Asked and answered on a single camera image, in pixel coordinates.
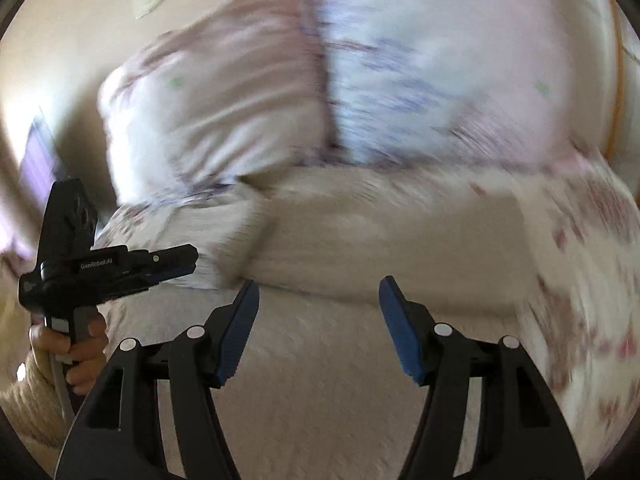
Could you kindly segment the left forearm in beige sleeve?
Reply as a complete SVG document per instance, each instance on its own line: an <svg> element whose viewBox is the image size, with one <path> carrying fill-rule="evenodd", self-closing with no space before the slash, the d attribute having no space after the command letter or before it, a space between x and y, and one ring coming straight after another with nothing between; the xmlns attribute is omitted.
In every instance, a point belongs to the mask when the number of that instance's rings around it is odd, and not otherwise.
<svg viewBox="0 0 640 480"><path fill-rule="evenodd" d="M1 393L1 408L24 444L53 451L62 448L68 426L63 419L47 352L29 352L25 378Z"/></svg>

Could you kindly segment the person's left hand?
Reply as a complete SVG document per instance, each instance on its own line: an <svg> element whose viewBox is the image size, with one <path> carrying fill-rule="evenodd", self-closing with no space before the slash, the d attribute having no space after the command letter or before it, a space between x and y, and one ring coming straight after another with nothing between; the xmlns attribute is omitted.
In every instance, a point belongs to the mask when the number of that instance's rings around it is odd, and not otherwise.
<svg viewBox="0 0 640 480"><path fill-rule="evenodd" d="M86 396L90 392L106 363L104 351L108 338L102 314L91 321L88 332L88 339L71 344L70 338L42 324L33 325L29 330L36 365L48 382L53 382L50 356L68 356L75 362L65 373L65 382L78 396Z"/></svg>

